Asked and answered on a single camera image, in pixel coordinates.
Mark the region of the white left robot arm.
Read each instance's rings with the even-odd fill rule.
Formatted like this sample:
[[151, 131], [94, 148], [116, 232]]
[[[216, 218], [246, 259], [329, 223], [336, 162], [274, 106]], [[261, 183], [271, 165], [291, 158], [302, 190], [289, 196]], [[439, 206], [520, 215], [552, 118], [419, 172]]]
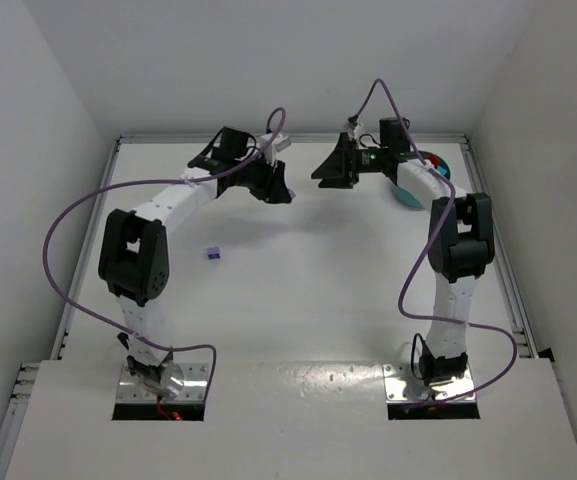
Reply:
[[279, 152], [291, 144], [283, 133], [262, 136], [223, 128], [183, 170], [180, 181], [132, 210], [106, 219], [98, 273], [122, 310], [127, 367], [145, 390], [165, 399], [181, 393], [183, 371], [167, 345], [159, 297], [170, 277], [169, 237], [202, 206], [230, 187], [243, 187], [267, 204], [289, 204]]

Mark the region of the red lego brick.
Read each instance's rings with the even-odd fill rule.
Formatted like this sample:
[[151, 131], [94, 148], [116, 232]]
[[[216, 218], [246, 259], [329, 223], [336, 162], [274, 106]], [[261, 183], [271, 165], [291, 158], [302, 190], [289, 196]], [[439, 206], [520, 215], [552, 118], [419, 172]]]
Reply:
[[435, 169], [438, 169], [439, 167], [442, 166], [442, 159], [435, 154], [430, 154], [428, 156], [428, 160], [434, 166]]

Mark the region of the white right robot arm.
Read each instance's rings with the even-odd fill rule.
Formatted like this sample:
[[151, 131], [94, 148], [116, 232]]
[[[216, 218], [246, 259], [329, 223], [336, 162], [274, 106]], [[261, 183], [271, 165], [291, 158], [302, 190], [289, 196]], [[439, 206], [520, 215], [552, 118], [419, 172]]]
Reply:
[[436, 274], [431, 327], [422, 351], [411, 360], [413, 375], [425, 385], [464, 375], [468, 356], [465, 330], [477, 280], [495, 255], [492, 202], [450, 181], [439, 156], [415, 151], [406, 136], [408, 120], [379, 122], [371, 145], [357, 117], [349, 117], [332, 153], [312, 173], [322, 189], [351, 189], [364, 173], [381, 173], [430, 214], [429, 245], [423, 258]]

